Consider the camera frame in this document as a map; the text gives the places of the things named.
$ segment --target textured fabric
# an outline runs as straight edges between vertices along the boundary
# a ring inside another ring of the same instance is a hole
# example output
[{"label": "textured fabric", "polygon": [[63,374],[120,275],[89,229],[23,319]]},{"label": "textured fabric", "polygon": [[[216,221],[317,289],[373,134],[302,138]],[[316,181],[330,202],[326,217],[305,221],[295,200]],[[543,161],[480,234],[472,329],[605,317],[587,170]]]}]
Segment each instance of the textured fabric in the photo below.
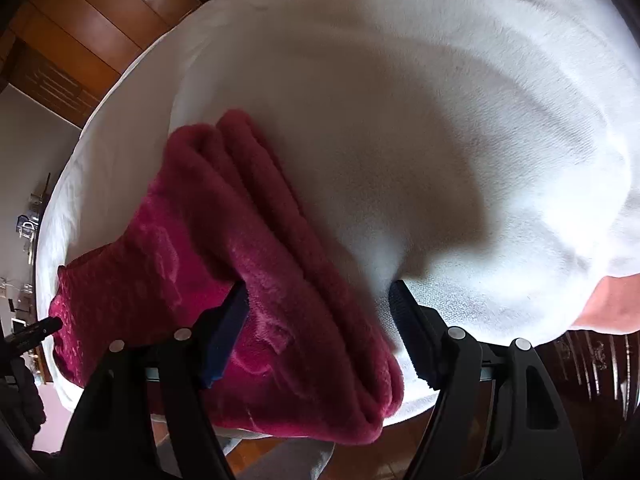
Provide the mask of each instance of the textured fabric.
[{"label": "textured fabric", "polygon": [[[640,272],[639,67],[609,0],[207,2],[88,121],[42,223],[38,308],[59,264],[123,233],[171,131],[242,108],[391,341],[405,394],[386,423],[417,415],[436,395],[393,279],[508,344],[553,340],[605,275]],[[72,408],[80,388],[56,387]]]},{"label": "textured fabric", "polygon": [[250,313],[210,420],[277,436],[375,440],[402,376],[242,112],[178,129],[125,233],[59,270],[60,371],[83,386],[109,342],[161,340],[245,281]]}]

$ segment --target gray wall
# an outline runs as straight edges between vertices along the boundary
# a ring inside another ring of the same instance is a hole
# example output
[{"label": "gray wall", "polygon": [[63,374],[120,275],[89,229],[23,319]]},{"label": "gray wall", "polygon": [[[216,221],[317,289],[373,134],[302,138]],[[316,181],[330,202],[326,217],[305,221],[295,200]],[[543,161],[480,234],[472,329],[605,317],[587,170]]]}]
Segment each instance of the gray wall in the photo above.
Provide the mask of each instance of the gray wall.
[{"label": "gray wall", "polygon": [[[51,173],[55,182],[78,142],[80,130],[8,85],[0,93],[0,277],[31,282],[24,239],[15,232],[29,196],[40,193]],[[8,333],[10,311],[0,298],[0,320]]]}]

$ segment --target magenta towel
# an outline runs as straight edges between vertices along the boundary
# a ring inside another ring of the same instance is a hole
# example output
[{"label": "magenta towel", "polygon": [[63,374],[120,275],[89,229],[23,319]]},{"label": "magenta towel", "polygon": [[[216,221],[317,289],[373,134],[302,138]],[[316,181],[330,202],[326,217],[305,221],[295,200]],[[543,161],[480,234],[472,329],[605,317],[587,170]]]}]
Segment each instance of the magenta towel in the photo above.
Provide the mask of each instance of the magenta towel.
[{"label": "magenta towel", "polygon": [[[303,217],[251,119],[184,126],[125,233],[58,270],[54,358],[83,386],[109,343],[191,326],[246,282],[250,312],[203,393],[225,428],[366,444],[402,401],[398,363]],[[152,409],[161,412],[158,393]]]}]

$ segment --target silver screw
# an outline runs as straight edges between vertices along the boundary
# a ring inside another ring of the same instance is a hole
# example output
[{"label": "silver screw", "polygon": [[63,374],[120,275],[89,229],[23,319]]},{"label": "silver screw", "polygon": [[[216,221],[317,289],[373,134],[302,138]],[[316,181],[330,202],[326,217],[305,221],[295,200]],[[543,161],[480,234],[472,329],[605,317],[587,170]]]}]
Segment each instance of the silver screw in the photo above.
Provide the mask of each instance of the silver screw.
[{"label": "silver screw", "polygon": [[111,341],[109,345],[109,351],[117,354],[118,352],[122,352],[124,348],[124,341],[122,339],[116,339],[116,341]]},{"label": "silver screw", "polygon": [[459,326],[452,326],[451,328],[449,328],[449,330],[447,330],[447,334],[449,334],[449,337],[452,339],[464,339],[466,332]]},{"label": "silver screw", "polygon": [[523,352],[526,352],[527,350],[531,350],[531,343],[521,337],[516,339],[516,346]]},{"label": "silver screw", "polygon": [[179,328],[174,332],[174,339],[176,341],[187,341],[191,338],[191,330],[188,328]]}]

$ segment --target white bedsheet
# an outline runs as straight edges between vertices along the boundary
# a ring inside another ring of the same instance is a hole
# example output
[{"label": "white bedsheet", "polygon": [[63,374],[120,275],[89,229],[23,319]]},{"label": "white bedsheet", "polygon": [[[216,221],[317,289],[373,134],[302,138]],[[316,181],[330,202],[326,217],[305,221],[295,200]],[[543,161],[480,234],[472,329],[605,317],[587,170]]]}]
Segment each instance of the white bedsheet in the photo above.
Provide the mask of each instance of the white bedsheet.
[{"label": "white bedsheet", "polygon": [[[640,56],[608,0],[213,0],[100,104],[46,211],[57,266],[115,240],[167,135],[243,108],[264,129],[332,259],[412,369],[386,291],[477,339],[564,332],[605,274],[640,272]],[[45,341],[63,404],[64,380]]]}]

